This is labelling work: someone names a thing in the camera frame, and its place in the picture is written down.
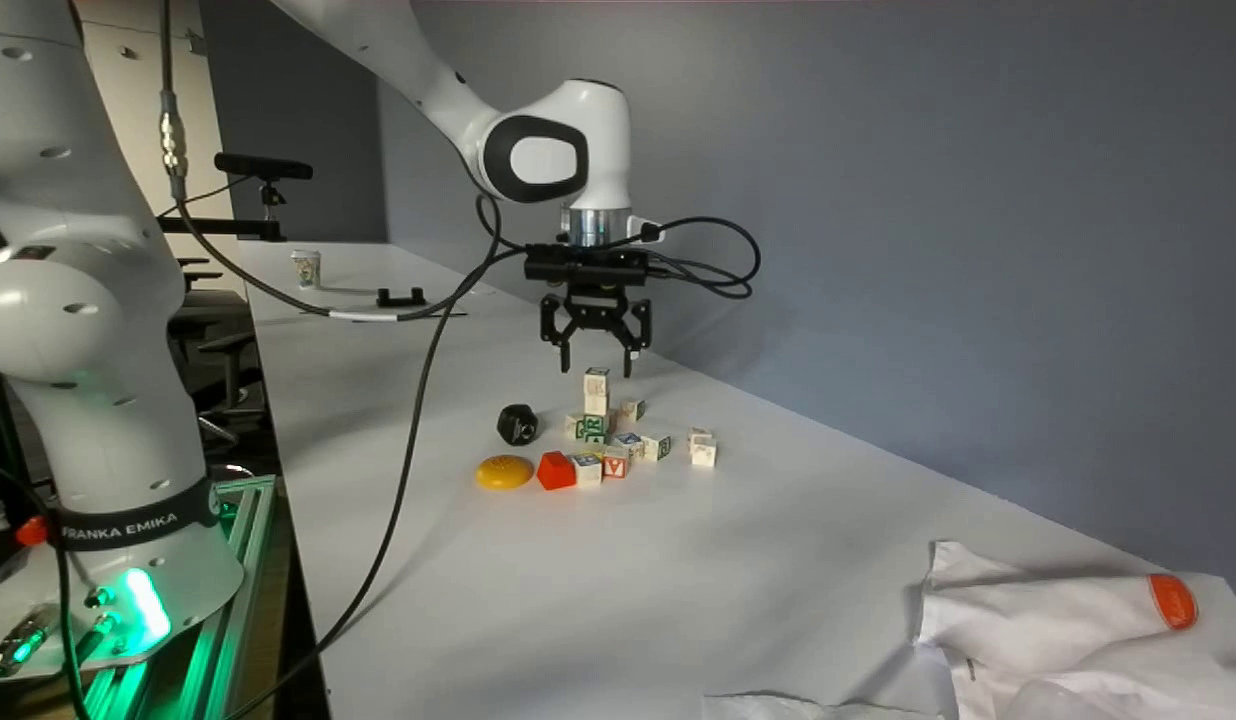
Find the orange cap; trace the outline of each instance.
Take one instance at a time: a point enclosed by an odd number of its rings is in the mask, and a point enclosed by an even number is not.
[[[49,544],[51,541],[51,523],[49,516],[34,516],[18,529],[18,544],[22,547],[36,547],[36,544]]]
[[[1201,607],[1179,574],[1147,574],[1147,588],[1171,630],[1184,630],[1201,621]]]

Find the white tabletop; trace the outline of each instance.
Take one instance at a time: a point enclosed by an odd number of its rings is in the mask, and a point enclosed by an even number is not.
[[[289,250],[246,258],[291,287]],[[429,295],[457,284],[384,242],[319,250],[323,284]],[[323,323],[251,304],[323,630],[384,529],[433,323]],[[580,406],[580,374],[559,374],[535,338],[535,304],[491,287],[470,301],[438,365],[379,607],[323,655],[337,717],[669,720],[734,693],[944,713],[940,663],[907,652],[931,541],[1016,563],[1135,563],[662,357],[615,378],[620,395],[650,399],[650,428],[713,428],[720,469],[694,470],[682,444],[598,495],[481,490],[472,469],[506,450],[495,412],[526,399],[556,422]]]

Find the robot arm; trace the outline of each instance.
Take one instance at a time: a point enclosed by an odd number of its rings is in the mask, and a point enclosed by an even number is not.
[[[85,668],[131,663],[211,616],[246,566],[211,529],[198,406],[167,353],[186,281],[64,0],[0,4],[0,234],[0,374],[55,477],[55,533],[78,556],[64,616],[96,640]],[[0,680],[60,668],[49,649],[18,661],[29,621],[55,616],[49,556],[0,581]]]
[[[563,217],[571,247],[636,231],[620,87],[563,79],[535,104],[495,112],[433,52],[413,0],[275,0],[275,6],[418,98],[486,190],[516,203],[578,197]]]
[[[569,370],[571,331],[607,331],[624,347],[624,370],[632,370],[632,357],[653,343],[653,301],[630,295],[650,281],[650,257],[612,250],[612,242],[650,227],[630,213],[624,91],[563,79],[535,104],[495,112],[433,52],[413,0],[275,0],[275,6],[418,98],[486,190],[520,203],[578,197],[563,217],[563,242],[528,247],[528,281],[559,287],[559,295],[541,301],[541,338],[559,347]]]

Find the orange object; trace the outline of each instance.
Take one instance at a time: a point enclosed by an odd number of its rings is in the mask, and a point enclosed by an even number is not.
[[[22,547],[36,547],[36,544],[49,544],[51,541],[51,529],[49,529],[49,516],[34,516],[18,529],[18,544]]]
[[[578,463],[563,450],[545,450],[535,463],[535,481],[548,490],[578,486]]]
[[[1184,630],[1201,621],[1201,602],[1193,599],[1179,574],[1147,574],[1151,599],[1171,630]]]

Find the black cable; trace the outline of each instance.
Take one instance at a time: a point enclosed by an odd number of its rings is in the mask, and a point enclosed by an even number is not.
[[[506,247],[526,247],[526,242],[516,242],[516,239],[506,234],[506,217],[502,217],[502,203],[495,203],[491,190],[481,190],[472,207],[476,207],[486,231],[487,231],[495,242],[506,242]]]
[[[211,197],[231,190],[231,187],[241,187],[241,184],[251,184],[251,174],[241,174],[241,179],[230,179],[230,184],[221,184],[221,187],[198,190],[198,197],[187,197],[186,203],[211,199]]]
[[[748,242],[748,250],[753,250],[748,271],[734,271],[734,267],[689,258],[689,257],[650,250],[653,274],[655,281],[698,284],[698,287],[715,292],[726,301],[748,301],[753,295],[753,281],[763,267],[761,239],[746,223],[726,221],[726,217],[682,217],[682,221],[662,223],[662,231],[698,227],[698,223],[738,231]]]
[[[174,63],[174,0],[164,0],[164,13],[159,13],[159,70],[164,70],[164,91],[175,87],[175,63]]]
[[[289,306],[301,306],[301,313],[310,313],[310,317],[331,317],[331,306],[319,306],[319,304],[310,304],[310,301],[301,301],[301,295],[291,295],[291,292],[280,292],[280,287],[266,284],[261,274],[246,271],[237,258],[230,258],[230,257],[199,231],[199,223],[187,217],[187,203],[175,203],[175,213],[181,213],[187,234],[191,234],[221,267],[230,267],[231,274],[241,274],[249,287],[261,287],[266,295],[274,295],[274,301],[280,301],[280,304],[289,304]]]
[[[502,234],[502,221],[487,223],[487,234],[491,234],[487,257],[457,284],[451,301],[470,295],[472,284],[486,281],[495,264],[506,264],[506,258],[526,250],[526,247],[516,247],[516,242],[508,242]],[[283,693],[310,663],[316,663],[341,635],[349,635],[374,611],[374,607],[359,611],[359,602],[368,599],[368,590],[374,590],[374,582],[376,582],[376,574],[384,566],[384,556],[391,547],[391,537],[395,537],[395,523],[400,523],[400,510],[406,510],[406,495],[409,495],[409,484],[413,484],[418,441],[421,441],[421,421],[426,421],[426,399],[429,399],[429,378],[433,378],[433,365],[438,365],[440,338],[449,331],[451,306],[457,304],[443,304],[440,323],[433,329],[429,353],[421,359],[421,378],[418,378],[418,399],[413,399],[413,421],[409,421],[409,441],[406,441],[406,469],[400,469],[400,484],[395,484],[387,519],[384,519],[384,537],[379,537],[376,556],[368,563],[368,574],[359,581],[356,594],[346,602],[346,611],[337,616],[328,635],[305,661],[295,661],[266,696],[246,703],[237,713],[237,720],[246,720],[258,709],[266,709],[275,693]]]
[[[60,523],[55,516],[49,519],[51,523],[51,550],[55,550],[55,582],[60,582],[60,642],[64,642],[64,685],[69,685],[69,703],[81,720],[90,720],[90,700],[85,700],[85,689],[81,689],[81,661],[78,661],[78,649],[72,649],[72,588],[69,588],[69,556],[60,547]]]

